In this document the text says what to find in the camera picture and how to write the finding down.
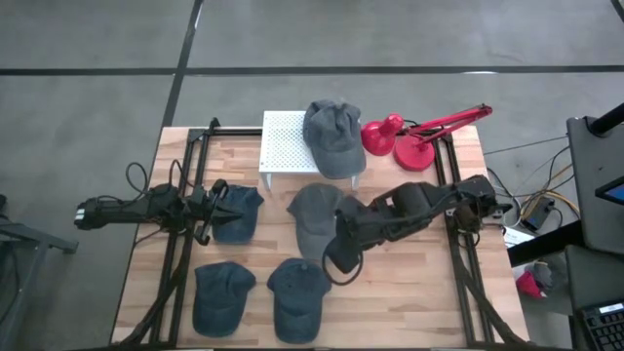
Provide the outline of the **black aluminium frame crossbar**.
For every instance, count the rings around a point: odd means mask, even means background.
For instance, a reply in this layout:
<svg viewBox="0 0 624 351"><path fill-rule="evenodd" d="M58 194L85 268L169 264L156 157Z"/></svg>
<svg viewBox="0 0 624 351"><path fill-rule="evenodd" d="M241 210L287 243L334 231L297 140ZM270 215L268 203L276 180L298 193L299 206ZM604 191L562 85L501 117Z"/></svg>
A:
<svg viewBox="0 0 624 351"><path fill-rule="evenodd" d="M215 128L213 130L210 129L190 129L188 131L188 136L191 139L196 139L202 135L207 136L216 136L216 137L255 137L262 135L262 128Z"/></svg>

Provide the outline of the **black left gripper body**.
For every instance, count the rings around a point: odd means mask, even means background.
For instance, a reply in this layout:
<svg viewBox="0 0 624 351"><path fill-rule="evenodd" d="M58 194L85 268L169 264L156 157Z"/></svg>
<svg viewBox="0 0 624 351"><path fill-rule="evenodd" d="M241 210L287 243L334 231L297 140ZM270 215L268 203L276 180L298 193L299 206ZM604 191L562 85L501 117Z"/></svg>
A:
<svg viewBox="0 0 624 351"><path fill-rule="evenodd" d="M204 227L210 228L214 201L212 191L194 190L187 197L187 219L202 221Z"/></svg>

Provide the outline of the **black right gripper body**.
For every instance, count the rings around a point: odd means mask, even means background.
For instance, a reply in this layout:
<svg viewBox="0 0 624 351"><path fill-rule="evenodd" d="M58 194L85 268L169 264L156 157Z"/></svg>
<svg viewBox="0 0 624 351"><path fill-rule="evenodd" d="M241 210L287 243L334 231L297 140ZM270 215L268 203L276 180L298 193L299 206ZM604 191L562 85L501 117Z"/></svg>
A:
<svg viewBox="0 0 624 351"><path fill-rule="evenodd" d="M384 217L380 212L368 208L357 198L347 196L335 210L335 231L337 236L354 239L381 239Z"/></svg>

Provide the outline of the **grey metal stand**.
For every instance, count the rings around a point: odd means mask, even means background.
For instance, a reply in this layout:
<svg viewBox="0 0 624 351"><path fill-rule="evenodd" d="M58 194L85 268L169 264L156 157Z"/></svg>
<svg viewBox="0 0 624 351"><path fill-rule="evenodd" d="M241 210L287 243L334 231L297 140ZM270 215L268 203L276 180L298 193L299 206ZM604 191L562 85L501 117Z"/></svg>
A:
<svg viewBox="0 0 624 351"><path fill-rule="evenodd" d="M3 274L3 258L12 260L15 277L15 292L5 311L0 315L0 351L12 351L19 333L27 302L32 296L38 273L42 268L48 249L55 248L65 254L75 254L79 243L62 239L13 222L6 215L7 197L0 194L0 276ZM20 268L17 249L31 251L27 267Z"/></svg>

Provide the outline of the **black aluminium frame rails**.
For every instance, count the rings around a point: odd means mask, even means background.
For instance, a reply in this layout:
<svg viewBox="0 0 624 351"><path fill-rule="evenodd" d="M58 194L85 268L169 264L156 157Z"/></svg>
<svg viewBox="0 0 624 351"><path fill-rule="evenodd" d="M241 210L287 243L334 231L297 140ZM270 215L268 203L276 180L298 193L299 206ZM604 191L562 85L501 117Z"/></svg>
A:
<svg viewBox="0 0 624 351"><path fill-rule="evenodd" d="M432 143L434 149L434 165L436 170L437 179L440 185L446 185L446 173L444 162L442 160L441 149L439 143L434 141ZM473 323L473 316L470 309L470 302L468 298L468 292L466 291L466 287L461 278L461 272L458 271L458 268L464 267L463 260L459 251L458 245L458 237L453 231L452 227L452 217L447 215L446 213L442 214L443 220L445 222L446 233L448 237L448 249L450 254L450 262L451 268L453 272L453 278L455 280L455 289L457 292L457 298L459 303L459 312L461 315L461 322L464 330L465 341L467 346L471 346L474 342L477 341Z"/></svg>
<svg viewBox="0 0 624 351"><path fill-rule="evenodd" d="M206 129L219 126L214 118ZM187 134L178 184L182 197L189 196L196 186L202 185L211 137L202 135L191 139ZM112 351L162 351L176 346L198 222L190 221L184 229L169 234L156 299L131 333L111 344Z"/></svg>

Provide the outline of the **white perforated metal shelf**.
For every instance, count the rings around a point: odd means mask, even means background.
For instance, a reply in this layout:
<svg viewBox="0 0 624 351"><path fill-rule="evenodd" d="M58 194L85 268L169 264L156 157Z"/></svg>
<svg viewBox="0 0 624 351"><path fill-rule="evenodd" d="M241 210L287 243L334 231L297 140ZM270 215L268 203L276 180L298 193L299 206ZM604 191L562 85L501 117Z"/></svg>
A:
<svg viewBox="0 0 624 351"><path fill-rule="evenodd" d="M305 111L265 111L263 116L259 173L266 189L277 174L323 176L302 135ZM358 186L360 175L349 177L351 187Z"/></svg>

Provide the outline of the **red desk lamp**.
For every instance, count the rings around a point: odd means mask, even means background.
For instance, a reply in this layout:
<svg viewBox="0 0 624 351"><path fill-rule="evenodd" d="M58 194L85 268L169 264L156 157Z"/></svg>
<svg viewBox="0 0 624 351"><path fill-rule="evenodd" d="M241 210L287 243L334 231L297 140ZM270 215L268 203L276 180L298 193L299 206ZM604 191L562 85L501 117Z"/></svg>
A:
<svg viewBox="0 0 624 351"><path fill-rule="evenodd" d="M479 121L493 112L491 106L474 107L424 123L409 122L398 113L372 121L361 129L364 148L375 156L391 154L404 170L421 172L435 161L433 142Z"/></svg>

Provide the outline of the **red grey fabric heap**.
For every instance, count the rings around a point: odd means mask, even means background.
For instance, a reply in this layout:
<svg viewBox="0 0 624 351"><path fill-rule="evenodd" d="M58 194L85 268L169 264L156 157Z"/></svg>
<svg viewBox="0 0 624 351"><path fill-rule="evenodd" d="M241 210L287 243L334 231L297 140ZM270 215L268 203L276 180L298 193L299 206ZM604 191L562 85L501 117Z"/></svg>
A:
<svg viewBox="0 0 624 351"><path fill-rule="evenodd" d="M527 296L541 299L555 287L553 271L545 261L535 261L514 268L518 291Z"/></svg>

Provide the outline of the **blue baseball cap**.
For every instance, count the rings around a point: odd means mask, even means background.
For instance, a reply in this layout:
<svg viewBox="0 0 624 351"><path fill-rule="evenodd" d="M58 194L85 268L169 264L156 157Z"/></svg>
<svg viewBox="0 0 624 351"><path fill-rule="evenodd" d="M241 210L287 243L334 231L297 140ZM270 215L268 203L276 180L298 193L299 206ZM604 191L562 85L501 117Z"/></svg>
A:
<svg viewBox="0 0 624 351"><path fill-rule="evenodd" d="M264 199L256 187L232 184L223 202L242 216L224 224L215 224L214 239L224 244L247 244L255 233L259 207Z"/></svg>
<svg viewBox="0 0 624 351"><path fill-rule="evenodd" d="M332 289L322 268L303 258L288 258L272 272L267 288L273 292L277 337L290 344L312 342L320 330L323 299Z"/></svg>
<svg viewBox="0 0 624 351"><path fill-rule="evenodd" d="M255 275L233 261L203 265L196 268L194 274L192 324L195 332L208 337L234 333L242 320L248 294L256 284Z"/></svg>

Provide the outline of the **dark grey desk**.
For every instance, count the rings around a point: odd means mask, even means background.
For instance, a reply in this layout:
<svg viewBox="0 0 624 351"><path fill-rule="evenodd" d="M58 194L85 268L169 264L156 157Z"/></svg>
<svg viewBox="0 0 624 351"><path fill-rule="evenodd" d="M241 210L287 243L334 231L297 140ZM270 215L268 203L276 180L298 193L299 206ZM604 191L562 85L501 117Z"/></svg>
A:
<svg viewBox="0 0 624 351"><path fill-rule="evenodd" d="M624 301L624 255L600 253L576 246L565 249L572 306L573 349L592 351L584 336L581 308Z"/></svg>

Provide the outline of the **black pole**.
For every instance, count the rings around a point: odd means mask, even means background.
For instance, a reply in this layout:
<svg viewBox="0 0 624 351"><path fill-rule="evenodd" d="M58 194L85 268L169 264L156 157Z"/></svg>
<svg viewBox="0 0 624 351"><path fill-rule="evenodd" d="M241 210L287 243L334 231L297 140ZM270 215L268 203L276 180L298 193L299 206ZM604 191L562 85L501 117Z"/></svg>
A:
<svg viewBox="0 0 624 351"><path fill-rule="evenodd" d="M586 117L586 127L595 137L607 137L617 126L624 123L624 102L608 111L600 118Z"/></svg>

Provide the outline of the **black keyboard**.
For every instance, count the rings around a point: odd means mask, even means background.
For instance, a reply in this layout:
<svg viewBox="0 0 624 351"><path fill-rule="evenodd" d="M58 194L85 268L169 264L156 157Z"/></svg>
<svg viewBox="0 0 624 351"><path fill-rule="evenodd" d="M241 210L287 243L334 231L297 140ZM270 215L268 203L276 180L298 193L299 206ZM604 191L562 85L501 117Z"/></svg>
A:
<svg viewBox="0 0 624 351"><path fill-rule="evenodd" d="M592 351L624 351L624 301L584 307L578 316Z"/></svg>

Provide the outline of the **dark grey cart top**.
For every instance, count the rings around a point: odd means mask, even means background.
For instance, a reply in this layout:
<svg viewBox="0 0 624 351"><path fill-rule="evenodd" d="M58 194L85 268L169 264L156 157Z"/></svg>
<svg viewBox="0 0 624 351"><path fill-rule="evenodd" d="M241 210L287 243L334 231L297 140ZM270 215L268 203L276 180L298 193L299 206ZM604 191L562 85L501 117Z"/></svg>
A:
<svg viewBox="0 0 624 351"><path fill-rule="evenodd" d="M598 137L584 119L569 118L566 129L585 245L624 254L624 205L596 195L597 189L624 176L624 125Z"/></svg>

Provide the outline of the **grey baseball cap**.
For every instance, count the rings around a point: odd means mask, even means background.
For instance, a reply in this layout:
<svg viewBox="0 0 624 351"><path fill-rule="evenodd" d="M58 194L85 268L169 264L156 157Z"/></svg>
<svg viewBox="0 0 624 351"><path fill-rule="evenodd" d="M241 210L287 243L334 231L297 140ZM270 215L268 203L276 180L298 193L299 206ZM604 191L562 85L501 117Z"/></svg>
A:
<svg viewBox="0 0 624 351"><path fill-rule="evenodd" d="M347 102L320 99L309 104L303 117L303 140L324 177L344 179L365 170L360 117L360 108Z"/></svg>
<svg viewBox="0 0 624 351"><path fill-rule="evenodd" d="M311 183L292 199L287 212L294 217L297 245L305 259L321 260L335 237L334 212L343 198L343 191L333 185Z"/></svg>

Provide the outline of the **white paper sheet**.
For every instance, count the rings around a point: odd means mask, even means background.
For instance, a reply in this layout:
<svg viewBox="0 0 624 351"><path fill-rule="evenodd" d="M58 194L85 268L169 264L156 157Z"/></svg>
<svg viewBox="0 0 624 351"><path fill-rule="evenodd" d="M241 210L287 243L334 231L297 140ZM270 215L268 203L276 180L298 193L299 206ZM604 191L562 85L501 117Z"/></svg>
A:
<svg viewBox="0 0 624 351"><path fill-rule="evenodd" d="M524 242L531 241L532 239L532 235L526 234L525 232L516 230L511 227L504 227L503 240L507 249L510 249Z"/></svg>

